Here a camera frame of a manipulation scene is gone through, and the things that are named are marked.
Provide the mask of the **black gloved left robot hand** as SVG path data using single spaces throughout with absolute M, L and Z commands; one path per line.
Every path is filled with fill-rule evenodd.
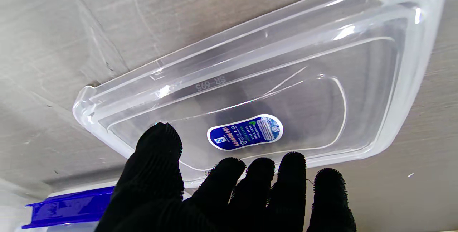
M 229 157 L 183 199 L 179 169 L 182 142 L 169 123 L 157 123 L 139 139 L 113 190 L 97 232 L 301 232 L 306 212 L 306 159 L 285 154 L 275 164 L 249 166 Z

